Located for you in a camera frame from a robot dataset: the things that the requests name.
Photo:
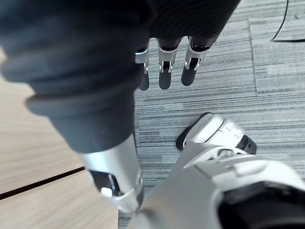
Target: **black cable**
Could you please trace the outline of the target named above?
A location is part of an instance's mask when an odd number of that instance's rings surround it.
[[[282,26],[283,26],[284,23],[285,23],[286,16],[287,16],[287,12],[288,12],[288,6],[289,6],[289,0],[287,0],[287,3],[286,3],[286,10],[285,10],[285,14],[284,14],[284,18],[283,18],[282,24],[280,25],[280,27],[279,27],[278,31],[276,32],[276,34],[274,35],[274,37],[270,40],[271,42],[305,42],[305,39],[296,39],[296,40],[276,40],[276,37],[278,36],[279,32],[280,32],[281,29],[282,29]]]

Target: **wooden panel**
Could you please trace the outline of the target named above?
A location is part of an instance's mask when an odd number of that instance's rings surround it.
[[[31,94],[27,85],[0,76],[0,193],[82,166],[48,119],[27,110]]]
[[[0,201],[2,229],[117,229],[118,211],[86,171]]]

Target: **robotic finger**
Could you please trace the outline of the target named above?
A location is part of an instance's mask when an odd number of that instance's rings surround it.
[[[140,48],[135,53],[135,62],[139,64],[143,64],[144,67],[144,75],[142,77],[139,89],[142,91],[146,91],[149,88],[149,76],[148,76],[148,65],[149,65],[149,41],[145,46]]]
[[[207,39],[204,37],[191,36],[185,55],[185,65],[181,76],[181,82],[189,86],[194,82],[196,71],[206,52],[218,37]]]
[[[159,45],[159,86],[166,90],[171,85],[172,68],[178,50],[179,39],[157,39]]]

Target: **black seam line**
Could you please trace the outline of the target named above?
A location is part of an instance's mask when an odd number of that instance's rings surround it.
[[[23,187],[19,187],[17,189],[14,189],[14,190],[11,190],[11,191],[8,191],[8,192],[1,193],[0,194],[0,200],[8,198],[8,197],[11,197],[11,196],[14,196],[14,195],[17,195],[17,194],[22,193],[22,192],[29,191],[29,190],[31,190],[33,188],[36,188],[36,187],[39,187],[39,186],[51,183],[51,182],[53,182],[55,180],[59,180],[59,179],[62,179],[64,177],[68,177],[68,176],[70,176],[72,174],[81,172],[83,170],[85,170],[85,167],[80,167],[80,168],[77,168],[77,169],[74,169],[74,170],[71,170],[71,171],[68,171],[68,172],[65,172],[65,173],[62,173],[62,174],[59,174],[59,175],[47,178],[47,179],[44,179],[44,180],[41,180],[41,181],[38,181],[38,182],[35,182],[33,184],[29,184],[29,185],[26,185],[26,186],[23,186]]]

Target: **gray carpet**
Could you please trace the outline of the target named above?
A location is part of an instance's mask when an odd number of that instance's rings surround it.
[[[305,43],[272,43],[286,0],[242,0],[197,71],[180,78],[187,39],[179,46],[170,89],[159,88],[157,43],[150,43],[150,88],[137,91],[135,129],[146,191],[179,157],[176,137],[206,111],[232,118],[258,154],[285,161],[305,178]],[[305,3],[291,0],[279,39],[305,38]],[[119,228],[129,216],[121,214]]]

